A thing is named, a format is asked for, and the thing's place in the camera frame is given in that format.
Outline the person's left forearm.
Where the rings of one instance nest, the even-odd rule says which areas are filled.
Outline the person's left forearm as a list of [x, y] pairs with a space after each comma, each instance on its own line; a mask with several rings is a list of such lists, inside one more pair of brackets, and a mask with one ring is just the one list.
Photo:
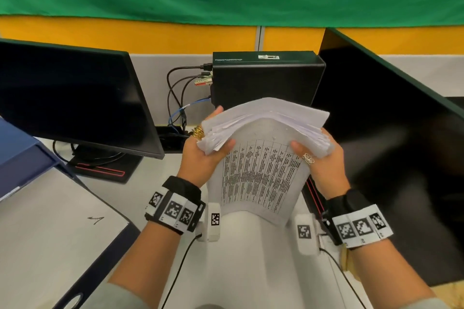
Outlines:
[[164, 292], [181, 235], [148, 221], [109, 283], [124, 288], [157, 309]]

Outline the grey right sleeve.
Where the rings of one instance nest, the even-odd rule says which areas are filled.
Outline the grey right sleeve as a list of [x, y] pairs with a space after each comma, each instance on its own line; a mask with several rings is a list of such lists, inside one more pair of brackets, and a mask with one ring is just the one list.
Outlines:
[[434, 297], [421, 299], [414, 303], [401, 306], [398, 309], [451, 309], [443, 300]]

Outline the printed table paper sheet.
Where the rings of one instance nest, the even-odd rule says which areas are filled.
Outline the printed table paper sheet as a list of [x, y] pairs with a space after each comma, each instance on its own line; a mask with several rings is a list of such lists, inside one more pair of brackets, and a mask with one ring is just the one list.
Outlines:
[[247, 211], [285, 226], [309, 175], [290, 143], [236, 143], [206, 184], [208, 202], [220, 204], [223, 215]]

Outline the person's right forearm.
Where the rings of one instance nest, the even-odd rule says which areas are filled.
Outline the person's right forearm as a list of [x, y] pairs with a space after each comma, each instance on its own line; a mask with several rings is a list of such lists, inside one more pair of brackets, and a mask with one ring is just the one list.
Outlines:
[[374, 309], [400, 309], [436, 297], [389, 239], [349, 252]]

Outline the person's left hand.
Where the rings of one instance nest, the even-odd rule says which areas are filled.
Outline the person's left hand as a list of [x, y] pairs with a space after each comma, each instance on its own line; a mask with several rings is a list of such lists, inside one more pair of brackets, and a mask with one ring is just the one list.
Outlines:
[[217, 165], [224, 158], [210, 158], [199, 149], [199, 139], [191, 135], [184, 143], [182, 160], [177, 177], [180, 177], [198, 188], [203, 187], [211, 178]]

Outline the black marker wristband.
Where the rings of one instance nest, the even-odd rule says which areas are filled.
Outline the black marker wristband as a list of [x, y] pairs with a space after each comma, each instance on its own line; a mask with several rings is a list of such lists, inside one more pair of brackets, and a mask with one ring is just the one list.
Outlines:
[[393, 235], [379, 207], [356, 189], [326, 201], [320, 225], [336, 246], [355, 249]]
[[183, 178], [170, 176], [158, 188], [145, 208], [145, 219], [179, 235], [194, 232], [206, 209], [201, 191]]

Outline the person's right hand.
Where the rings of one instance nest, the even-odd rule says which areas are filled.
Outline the person's right hand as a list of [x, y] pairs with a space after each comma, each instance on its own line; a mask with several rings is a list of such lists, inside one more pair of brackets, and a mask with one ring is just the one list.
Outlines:
[[316, 162], [310, 167], [310, 173], [319, 192], [326, 200], [330, 200], [345, 195], [351, 185], [345, 173], [342, 147], [326, 129], [322, 128], [322, 132], [329, 137], [333, 150], [322, 158], [312, 152]]

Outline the large black monitor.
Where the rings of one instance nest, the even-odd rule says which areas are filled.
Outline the large black monitor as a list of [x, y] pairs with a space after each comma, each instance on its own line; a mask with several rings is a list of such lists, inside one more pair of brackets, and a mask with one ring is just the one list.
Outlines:
[[391, 241], [433, 287], [464, 280], [464, 109], [334, 28], [312, 102]]

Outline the black desktop computer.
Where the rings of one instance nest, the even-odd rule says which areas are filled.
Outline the black desktop computer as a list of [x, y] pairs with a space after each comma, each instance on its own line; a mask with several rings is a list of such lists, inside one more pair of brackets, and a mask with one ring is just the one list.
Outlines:
[[214, 52], [211, 100], [224, 109], [266, 97], [310, 107], [325, 68], [313, 51]]

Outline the stack of white paper sheets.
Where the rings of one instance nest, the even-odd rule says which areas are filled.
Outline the stack of white paper sheets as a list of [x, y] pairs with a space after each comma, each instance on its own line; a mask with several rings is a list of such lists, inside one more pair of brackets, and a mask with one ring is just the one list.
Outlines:
[[230, 139], [236, 143], [263, 140], [288, 146], [297, 141], [318, 158], [334, 148], [322, 127], [329, 112], [277, 98], [262, 98], [232, 107], [201, 123], [204, 137], [198, 147], [218, 151]]

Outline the blue box file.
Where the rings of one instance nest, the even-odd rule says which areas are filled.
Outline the blue box file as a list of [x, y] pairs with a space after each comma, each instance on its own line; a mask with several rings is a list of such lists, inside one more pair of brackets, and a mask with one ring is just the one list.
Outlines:
[[0, 118], [0, 202], [53, 168], [78, 183], [77, 176], [42, 142]]

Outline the yellow and grey cubicle partition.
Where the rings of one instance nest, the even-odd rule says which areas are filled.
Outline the yellow and grey cubicle partition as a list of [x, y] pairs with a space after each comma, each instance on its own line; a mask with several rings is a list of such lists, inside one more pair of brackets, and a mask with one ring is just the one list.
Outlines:
[[155, 125], [166, 125], [167, 72], [213, 52], [254, 51], [260, 26], [205, 26], [97, 18], [0, 15], [0, 37], [128, 52]]
[[[338, 30], [444, 97], [464, 97], [464, 26]], [[324, 31], [266, 27], [260, 49], [318, 53]]]

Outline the grey left sleeve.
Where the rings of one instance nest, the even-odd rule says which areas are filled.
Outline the grey left sleeve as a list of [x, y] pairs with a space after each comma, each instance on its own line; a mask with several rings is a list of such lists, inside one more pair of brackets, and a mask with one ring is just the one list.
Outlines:
[[80, 309], [150, 309], [137, 295], [112, 283], [99, 285]]

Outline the grey sleeve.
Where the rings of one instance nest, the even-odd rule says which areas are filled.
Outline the grey sleeve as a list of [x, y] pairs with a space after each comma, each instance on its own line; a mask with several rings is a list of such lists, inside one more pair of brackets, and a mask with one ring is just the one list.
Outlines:
[[451, 309], [443, 300], [434, 297], [421, 299], [414, 303], [401, 306], [398, 309]]
[[112, 283], [99, 285], [80, 309], [150, 309], [137, 295]]

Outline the black monitor with red-lined base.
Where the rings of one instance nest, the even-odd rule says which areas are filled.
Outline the black monitor with red-lined base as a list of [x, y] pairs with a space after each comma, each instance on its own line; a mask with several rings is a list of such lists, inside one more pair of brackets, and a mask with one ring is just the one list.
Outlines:
[[127, 52], [0, 39], [0, 117], [71, 145], [75, 174], [126, 183], [142, 158], [163, 159]]

